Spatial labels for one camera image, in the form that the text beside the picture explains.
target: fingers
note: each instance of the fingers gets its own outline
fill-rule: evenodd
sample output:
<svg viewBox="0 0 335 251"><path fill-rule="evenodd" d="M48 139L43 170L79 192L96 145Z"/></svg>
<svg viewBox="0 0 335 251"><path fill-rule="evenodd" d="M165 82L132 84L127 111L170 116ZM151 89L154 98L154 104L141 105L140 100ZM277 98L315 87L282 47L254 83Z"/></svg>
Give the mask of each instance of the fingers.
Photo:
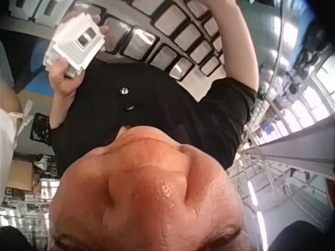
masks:
<svg viewBox="0 0 335 251"><path fill-rule="evenodd" d="M94 23L98 24L101 20L100 15L91 16Z"/></svg>
<svg viewBox="0 0 335 251"><path fill-rule="evenodd" d="M107 35L108 34L108 32L109 32L109 27L108 26L101 26L100 27L100 32L101 32L101 34L102 35Z"/></svg>
<svg viewBox="0 0 335 251"><path fill-rule="evenodd" d="M49 72L49 80L51 83L61 83L64 80L64 75L69 68L69 63L66 59L57 60L51 67L46 70Z"/></svg>

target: black t-shirt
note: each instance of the black t-shirt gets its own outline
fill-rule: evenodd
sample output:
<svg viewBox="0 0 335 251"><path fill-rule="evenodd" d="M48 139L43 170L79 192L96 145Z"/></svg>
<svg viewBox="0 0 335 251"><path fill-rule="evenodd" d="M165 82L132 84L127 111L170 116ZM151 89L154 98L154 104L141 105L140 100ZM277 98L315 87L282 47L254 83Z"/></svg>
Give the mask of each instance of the black t-shirt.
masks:
<svg viewBox="0 0 335 251"><path fill-rule="evenodd" d="M94 59L51 144L60 175L90 150L110 144L122 126L156 127L225 168L234 160L256 92L233 78L213 82L197 102L167 73L147 64Z"/></svg>

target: ceiling light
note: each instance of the ceiling light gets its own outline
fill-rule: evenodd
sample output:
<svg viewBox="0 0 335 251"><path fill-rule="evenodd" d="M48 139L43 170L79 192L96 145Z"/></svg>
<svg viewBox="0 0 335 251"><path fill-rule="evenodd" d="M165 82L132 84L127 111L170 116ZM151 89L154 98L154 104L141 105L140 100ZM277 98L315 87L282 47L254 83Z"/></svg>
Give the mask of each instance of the ceiling light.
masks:
<svg viewBox="0 0 335 251"><path fill-rule="evenodd" d="M264 222L263 214L260 211L257 212L257 220L258 220L258 224L260 226L260 231L261 231L263 251L267 251L268 244L267 244L265 222Z"/></svg>
<svg viewBox="0 0 335 251"><path fill-rule="evenodd" d="M199 0L187 0L186 6L198 20L210 14L208 7L203 5Z"/></svg>
<svg viewBox="0 0 335 251"><path fill-rule="evenodd" d="M274 57L275 59L278 57L278 52L275 50L271 50L270 54L272 55L272 57Z"/></svg>
<svg viewBox="0 0 335 251"><path fill-rule="evenodd" d="M205 61L205 58L213 52L212 47L207 42L207 40L202 41L191 53L190 57L197 63L202 64Z"/></svg>
<svg viewBox="0 0 335 251"><path fill-rule="evenodd" d="M211 38L215 37L215 35L219 32L219 27L214 17L210 17L208 20L205 20L203 22L203 26Z"/></svg>
<svg viewBox="0 0 335 251"><path fill-rule="evenodd" d="M257 201L257 196L255 193L255 190L253 189L253 185L251 183L251 181L248 180L248 188L249 188L249 193L250 193L250 197L252 200L252 204L257 207L258 206L258 201Z"/></svg>
<svg viewBox="0 0 335 251"><path fill-rule="evenodd" d="M284 58L283 56L280 59L280 63L285 65L285 66L289 65L289 61L286 58Z"/></svg>
<svg viewBox="0 0 335 251"><path fill-rule="evenodd" d="M284 42L287 43L291 48L293 48L297 42L298 29L290 22L284 25Z"/></svg>
<svg viewBox="0 0 335 251"><path fill-rule="evenodd" d="M199 38L202 37L202 33L195 26L195 24L189 24L174 40L174 42L184 51L187 51Z"/></svg>
<svg viewBox="0 0 335 251"><path fill-rule="evenodd" d="M63 19L72 3L73 0L42 0L33 18L38 24L54 28Z"/></svg>
<svg viewBox="0 0 335 251"><path fill-rule="evenodd" d="M167 68L169 68L177 56L177 52L175 52L167 44L164 44L161 49L158 49L157 53L152 57L150 64L165 71Z"/></svg>
<svg viewBox="0 0 335 251"><path fill-rule="evenodd" d="M120 54L144 62L158 40L159 38L154 34L136 27L131 33L128 44L125 45Z"/></svg>
<svg viewBox="0 0 335 251"><path fill-rule="evenodd" d="M108 53L116 54L132 27L109 14L107 14L104 25L109 27L109 33L105 36L105 50Z"/></svg>
<svg viewBox="0 0 335 251"><path fill-rule="evenodd" d="M189 17L176 4L172 4L164 13L157 18L153 18L152 25L168 37L178 29L184 22L188 22Z"/></svg>
<svg viewBox="0 0 335 251"><path fill-rule="evenodd" d="M164 1L165 0L132 0L131 5L145 15L151 16Z"/></svg>
<svg viewBox="0 0 335 251"><path fill-rule="evenodd" d="M205 76L209 77L220 66L220 61L215 56L212 56L207 62L203 64L200 70L205 74Z"/></svg>
<svg viewBox="0 0 335 251"><path fill-rule="evenodd" d="M187 58L181 58L170 70L170 76L178 81L182 81L193 69L194 64Z"/></svg>

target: skin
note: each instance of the skin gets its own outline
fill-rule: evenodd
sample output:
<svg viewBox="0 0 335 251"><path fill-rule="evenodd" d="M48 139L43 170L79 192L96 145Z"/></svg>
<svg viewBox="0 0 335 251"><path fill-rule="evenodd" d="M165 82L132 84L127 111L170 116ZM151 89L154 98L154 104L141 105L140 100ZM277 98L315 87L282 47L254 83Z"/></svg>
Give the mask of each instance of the skin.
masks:
<svg viewBox="0 0 335 251"><path fill-rule="evenodd" d="M250 250L243 229L216 160L156 128L122 128L63 175L49 250Z"/></svg>

